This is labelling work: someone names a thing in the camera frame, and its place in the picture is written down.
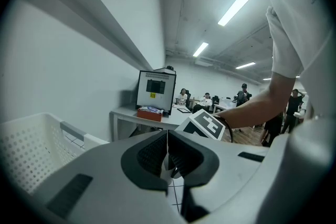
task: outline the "white shirt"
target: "white shirt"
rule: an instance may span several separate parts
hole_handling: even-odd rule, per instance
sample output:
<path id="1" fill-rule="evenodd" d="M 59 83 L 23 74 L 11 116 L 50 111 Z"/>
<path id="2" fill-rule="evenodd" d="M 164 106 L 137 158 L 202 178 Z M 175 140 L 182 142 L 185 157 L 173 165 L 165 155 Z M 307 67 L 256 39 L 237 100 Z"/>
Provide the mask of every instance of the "white shirt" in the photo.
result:
<path id="1" fill-rule="evenodd" d="M 184 95 L 179 95 L 178 96 L 178 101 L 177 104 L 179 105 L 185 105 L 185 101 L 187 100 L 188 95 L 185 93 Z"/>
<path id="2" fill-rule="evenodd" d="M 212 100 L 210 98 L 203 98 L 200 102 L 199 102 L 199 105 L 201 106 L 210 106 L 212 105 Z"/>
<path id="3" fill-rule="evenodd" d="M 323 0 L 270 1 L 272 7 L 267 9 L 266 16 L 274 41 L 272 71 L 295 78 L 304 69 L 300 81 L 309 93 L 313 107 L 321 109 L 318 91 L 332 89 L 331 81 L 334 81 L 330 71 L 330 75 L 326 75 L 334 63 L 331 59 L 336 40 L 333 19 Z M 317 93 L 315 101 L 308 88 Z"/>

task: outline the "orange box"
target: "orange box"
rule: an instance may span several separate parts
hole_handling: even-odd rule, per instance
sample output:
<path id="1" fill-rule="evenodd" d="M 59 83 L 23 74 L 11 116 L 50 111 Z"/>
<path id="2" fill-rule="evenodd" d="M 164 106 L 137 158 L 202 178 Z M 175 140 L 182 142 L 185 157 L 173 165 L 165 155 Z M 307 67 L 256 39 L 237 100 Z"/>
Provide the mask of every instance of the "orange box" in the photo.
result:
<path id="1" fill-rule="evenodd" d="M 137 117 L 151 120 L 151 121 L 161 121 L 162 114 L 157 114 L 157 113 L 143 111 L 143 110 L 138 109 Z"/>

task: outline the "white plastic basket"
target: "white plastic basket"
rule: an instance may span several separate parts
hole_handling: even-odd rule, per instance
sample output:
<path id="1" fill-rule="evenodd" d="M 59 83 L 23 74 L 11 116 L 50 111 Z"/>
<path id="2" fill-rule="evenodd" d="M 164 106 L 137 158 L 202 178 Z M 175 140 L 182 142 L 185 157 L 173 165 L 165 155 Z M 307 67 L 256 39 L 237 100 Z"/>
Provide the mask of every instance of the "white plastic basket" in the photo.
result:
<path id="1" fill-rule="evenodd" d="M 78 140 L 79 146 L 72 137 Z M 50 174 L 74 158 L 108 142 L 49 113 L 0 124 L 0 158 L 12 183 L 33 193 Z"/>

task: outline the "white ceiling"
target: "white ceiling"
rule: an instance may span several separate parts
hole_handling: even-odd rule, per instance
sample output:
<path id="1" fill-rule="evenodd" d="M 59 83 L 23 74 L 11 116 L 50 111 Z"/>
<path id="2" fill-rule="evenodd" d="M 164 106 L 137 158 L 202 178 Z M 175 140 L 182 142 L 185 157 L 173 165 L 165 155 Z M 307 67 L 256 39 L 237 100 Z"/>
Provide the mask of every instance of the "white ceiling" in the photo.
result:
<path id="1" fill-rule="evenodd" d="M 218 21 L 235 0 L 163 0 L 166 54 L 191 58 L 202 42 L 200 54 L 217 69 L 225 69 L 262 82 L 272 66 L 272 38 L 266 19 L 269 0 L 249 0 L 226 26 Z M 235 67 L 254 61 L 244 69 Z"/>

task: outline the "person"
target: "person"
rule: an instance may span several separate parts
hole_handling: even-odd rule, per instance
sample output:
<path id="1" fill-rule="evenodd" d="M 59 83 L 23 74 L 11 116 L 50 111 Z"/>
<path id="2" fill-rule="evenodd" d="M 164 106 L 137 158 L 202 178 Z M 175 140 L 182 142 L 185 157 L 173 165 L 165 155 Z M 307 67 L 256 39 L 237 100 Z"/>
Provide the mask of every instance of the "person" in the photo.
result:
<path id="1" fill-rule="evenodd" d="M 277 137 L 281 132 L 281 125 L 283 119 L 284 111 L 281 111 L 274 118 L 266 122 L 265 128 L 260 135 L 260 143 L 263 146 L 270 147 L 274 138 Z"/>
<path id="2" fill-rule="evenodd" d="M 204 109 L 208 110 L 208 108 L 212 105 L 212 100 L 210 99 L 210 94 L 208 92 L 205 93 L 203 99 L 194 106 L 193 113 L 196 113 L 198 110 Z"/>
<path id="3" fill-rule="evenodd" d="M 288 109 L 286 112 L 286 119 L 284 123 L 284 127 L 282 128 L 281 133 L 284 134 L 287 128 L 289 127 L 289 133 L 293 130 L 296 122 L 296 117 L 294 116 L 294 112 L 298 112 L 299 106 L 303 104 L 302 98 L 305 97 L 305 95 L 298 91 L 298 89 L 294 89 L 292 91 L 293 96 L 289 97 L 288 100 Z"/>
<path id="4" fill-rule="evenodd" d="M 237 93 L 237 97 L 235 98 L 237 100 L 237 106 L 246 103 L 248 100 L 250 100 L 250 97 L 252 96 L 252 94 L 247 92 L 246 83 L 243 83 L 243 85 L 241 85 L 241 88 L 241 91 Z"/>
<path id="5" fill-rule="evenodd" d="M 188 95 L 186 94 L 186 89 L 183 88 L 180 92 L 180 95 L 178 96 L 177 104 L 185 105 L 187 98 Z"/>
<path id="6" fill-rule="evenodd" d="M 217 113 L 232 128 L 260 124 L 279 114 L 288 102 L 298 74 L 307 92 L 334 85 L 331 70 L 335 68 L 332 57 L 336 35 L 332 13 L 325 1 L 270 2 L 266 17 L 273 38 L 271 81 L 264 92 L 249 102 Z M 332 115 L 335 111 L 334 105 L 321 102 L 318 94 L 311 94 L 308 105 L 313 109 L 310 115 Z"/>

